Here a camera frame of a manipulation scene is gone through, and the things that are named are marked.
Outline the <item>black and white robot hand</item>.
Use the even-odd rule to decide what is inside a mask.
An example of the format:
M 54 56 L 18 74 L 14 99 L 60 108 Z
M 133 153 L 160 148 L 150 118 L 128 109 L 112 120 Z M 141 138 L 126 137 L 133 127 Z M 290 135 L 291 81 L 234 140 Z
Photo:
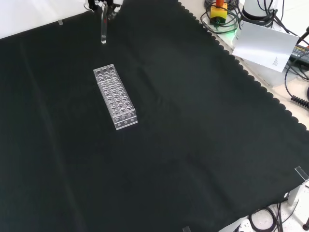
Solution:
M 90 11 L 101 10 L 104 19 L 112 20 L 121 10 L 123 0 L 85 0 L 84 7 Z

